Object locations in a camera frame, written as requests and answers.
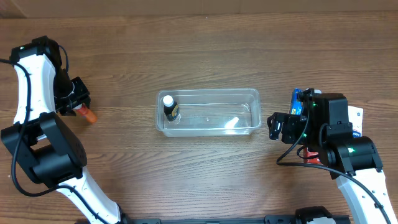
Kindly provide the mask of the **orange tube with white cap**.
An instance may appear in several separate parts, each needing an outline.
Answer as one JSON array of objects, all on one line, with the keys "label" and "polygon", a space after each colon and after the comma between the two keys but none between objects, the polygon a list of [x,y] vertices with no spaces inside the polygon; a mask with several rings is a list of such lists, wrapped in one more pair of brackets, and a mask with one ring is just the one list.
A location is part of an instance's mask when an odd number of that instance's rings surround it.
[{"label": "orange tube with white cap", "polygon": [[96,123],[98,120],[97,116],[84,103],[74,107],[74,110],[91,124]]}]

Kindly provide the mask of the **blue lozenge box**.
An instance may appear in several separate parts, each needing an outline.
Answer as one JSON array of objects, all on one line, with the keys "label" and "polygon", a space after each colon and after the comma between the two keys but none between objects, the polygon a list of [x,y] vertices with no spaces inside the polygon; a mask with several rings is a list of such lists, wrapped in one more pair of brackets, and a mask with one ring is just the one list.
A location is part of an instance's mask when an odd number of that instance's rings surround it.
[{"label": "blue lozenge box", "polygon": [[302,92],[301,89],[295,88],[292,92],[291,102],[290,102],[290,114],[300,115],[302,113],[302,103],[299,101],[299,94]]}]

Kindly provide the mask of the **dark bottle with white cap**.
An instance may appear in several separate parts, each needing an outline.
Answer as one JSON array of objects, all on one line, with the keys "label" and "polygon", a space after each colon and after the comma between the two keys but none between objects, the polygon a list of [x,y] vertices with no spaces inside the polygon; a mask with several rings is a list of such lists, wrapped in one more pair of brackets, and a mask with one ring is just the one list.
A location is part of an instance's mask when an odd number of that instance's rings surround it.
[{"label": "dark bottle with white cap", "polygon": [[178,103],[170,95],[163,97],[162,102],[164,104],[164,114],[169,121],[173,121],[179,115]]}]

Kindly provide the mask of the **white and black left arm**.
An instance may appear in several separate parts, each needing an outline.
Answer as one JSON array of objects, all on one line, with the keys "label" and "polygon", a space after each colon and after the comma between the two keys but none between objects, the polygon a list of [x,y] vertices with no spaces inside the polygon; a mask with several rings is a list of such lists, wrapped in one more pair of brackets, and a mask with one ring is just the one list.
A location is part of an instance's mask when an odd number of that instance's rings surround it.
[{"label": "white and black left arm", "polygon": [[13,125],[1,131],[12,154],[16,189],[28,197],[60,192],[89,223],[129,223],[90,175],[82,143],[61,120],[81,114],[96,122],[90,92],[80,77],[68,75],[66,50],[47,36],[38,37],[13,48],[5,63],[18,77],[17,113]]}]

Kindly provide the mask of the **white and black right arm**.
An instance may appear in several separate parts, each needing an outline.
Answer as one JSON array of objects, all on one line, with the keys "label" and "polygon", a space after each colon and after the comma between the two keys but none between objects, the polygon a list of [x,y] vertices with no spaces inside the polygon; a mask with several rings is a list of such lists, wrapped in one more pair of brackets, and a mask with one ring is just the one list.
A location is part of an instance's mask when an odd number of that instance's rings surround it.
[{"label": "white and black right arm", "polygon": [[282,138],[292,149],[301,145],[317,152],[319,165],[303,161],[295,166],[330,172],[355,223],[397,223],[376,146],[368,137],[353,136],[347,111],[274,113],[267,125],[272,140]]}]

